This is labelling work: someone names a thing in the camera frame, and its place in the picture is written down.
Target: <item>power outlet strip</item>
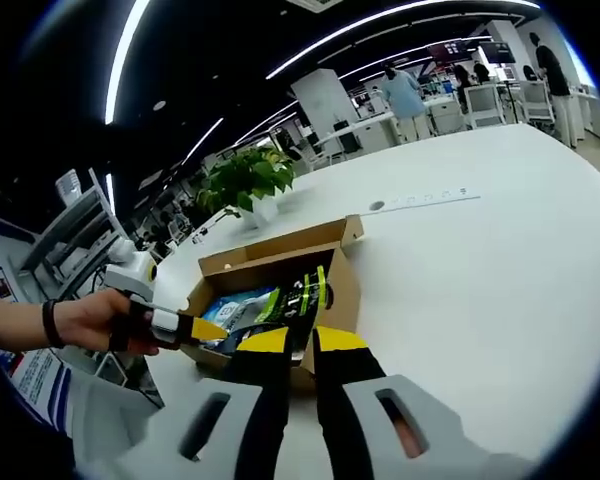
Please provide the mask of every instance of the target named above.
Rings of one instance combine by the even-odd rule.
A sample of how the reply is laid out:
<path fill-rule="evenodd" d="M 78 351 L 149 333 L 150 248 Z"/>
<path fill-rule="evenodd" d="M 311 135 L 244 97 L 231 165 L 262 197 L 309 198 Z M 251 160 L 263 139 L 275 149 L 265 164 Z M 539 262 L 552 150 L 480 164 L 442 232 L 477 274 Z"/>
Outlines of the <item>power outlet strip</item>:
<path fill-rule="evenodd" d="M 405 208 L 427 207 L 429 205 L 462 202 L 477 198 L 480 198 L 480 195 L 469 188 L 449 188 L 435 193 L 404 195 L 389 200 L 378 200 L 369 205 L 368 211 L 363 215 L 375 215 Z"/>

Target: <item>green leaves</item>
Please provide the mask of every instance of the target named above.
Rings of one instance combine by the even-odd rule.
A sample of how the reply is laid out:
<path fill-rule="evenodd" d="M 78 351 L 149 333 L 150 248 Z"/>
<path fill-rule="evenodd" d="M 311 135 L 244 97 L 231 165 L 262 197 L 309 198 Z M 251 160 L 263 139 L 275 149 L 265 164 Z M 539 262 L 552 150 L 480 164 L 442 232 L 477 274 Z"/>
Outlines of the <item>green leaves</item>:
<path fill-rule="evenodd" d="M 253 212 L 251 195 L 258 199 L 284 192 L 293 184 L 291 160 L 275 148 L 247 150 L 211 169 L 208 188 L 200 192 L 198 203 L 210 213 L 227 207 Z"/>
<path fill-rule="evenodd" d="M 236 203 L 241 209 L 253 213 L 253 200 L 245 192 L 238 192 Z"/>

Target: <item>person in dark clothing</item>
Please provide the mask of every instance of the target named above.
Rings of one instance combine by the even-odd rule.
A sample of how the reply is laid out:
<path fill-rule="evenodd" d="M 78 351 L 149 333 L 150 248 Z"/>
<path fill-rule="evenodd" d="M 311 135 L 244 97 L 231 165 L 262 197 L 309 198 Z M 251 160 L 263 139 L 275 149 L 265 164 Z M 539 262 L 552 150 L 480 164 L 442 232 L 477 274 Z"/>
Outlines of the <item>person in dark clothing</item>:
<path fill-rule="evenodd" d="M 150 240 L 156 242 L 155 251 L 162 258 L 169 255 L 169 248 L 165 243 L 169 238 L 171 238 L 171 236 L 165 227 L 158 227 L 157 225 L 151 227 Z"/>
<path fill-rule="evenodd" d="M 209 215 L 205 214 L 194 203 L 187 205 L 187 202 L 180 200 L 180 208 L 182 209 L 182 213 L 189 219 L 189 222 L 194 228 L 198 228 L 209 218 Z"/>
<path fill-rule="evenodd" d="M 571 148 L 576 148 L 576 135 L 574 127 L 574 114 L 571 109 L 571 91 L 567 79 L 562 73 L 562 67 L 553 51 L 544 45 L 540 37 L 531 32 L 531 43 L 536 47 L 536 59 L 540 67 L 540 75 L 547 79 L 551 102 L 556 110 L 556 126 L 560 133 L 562 143 Z"/>
<path fill-rule="evenodd" d="M 458 101 L 462 107 L 462 112 L 467 113 L 467 95 L 465 94 L 464 89 L 472 86 L 471 81 L 469 80 L 469 72 L 467 72 L 462 65 L 456 65 L 453 67 L 453 73 L 456 76 L 456 80 L 458 80 L 458 85 L 456 86 L 456 89 L 458 90 Z"/>
<path fill-rule="evenodd" d="M 473 66 L 473 73 L 476 74 L 481 85 L 489 81 L 489 70 L 478 61 L 476 61 L 476 64 Z"/>
<path fill-rule="evenodd" d="M 531 68 L 530 65 L 522 67 L 522 72 L 524 73 L 525 78 L 530 82 L 536 82 L 538 80 L 536 72 L 533 71 L 533 68 Z"/>

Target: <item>blue package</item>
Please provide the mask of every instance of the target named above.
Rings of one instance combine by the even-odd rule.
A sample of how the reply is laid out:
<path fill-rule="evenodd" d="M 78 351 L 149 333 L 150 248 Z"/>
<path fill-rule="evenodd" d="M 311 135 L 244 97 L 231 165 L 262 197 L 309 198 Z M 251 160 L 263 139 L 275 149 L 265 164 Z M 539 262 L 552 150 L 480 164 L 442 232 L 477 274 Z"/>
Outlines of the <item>blue package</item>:
<path fill-rule="evenodd" d="M 256 323 L 269 304 L 274 287 L 262 287 L 248 292 L 234 293 L 215 300 L 202 315 L 205 320 L 228 332 Z"/>

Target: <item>black wristband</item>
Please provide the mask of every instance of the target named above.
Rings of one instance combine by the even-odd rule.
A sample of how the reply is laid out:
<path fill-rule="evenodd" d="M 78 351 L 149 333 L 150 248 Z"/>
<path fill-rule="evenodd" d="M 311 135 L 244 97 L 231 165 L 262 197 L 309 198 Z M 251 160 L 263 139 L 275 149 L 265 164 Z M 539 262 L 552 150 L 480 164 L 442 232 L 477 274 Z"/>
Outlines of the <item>black wristband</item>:
<path fill-rule="evenodd" d="M 53 316 L 53 308 L 55 306 L 55 300 L 47 300 L 42 305 L 42 326 L 44 327 L 44 332 L 47 334 L 51 346 L 62 348 L 64 347 L 64 342 L 60 338 L 60 334 L 56 328 L 56 320 Z"/>

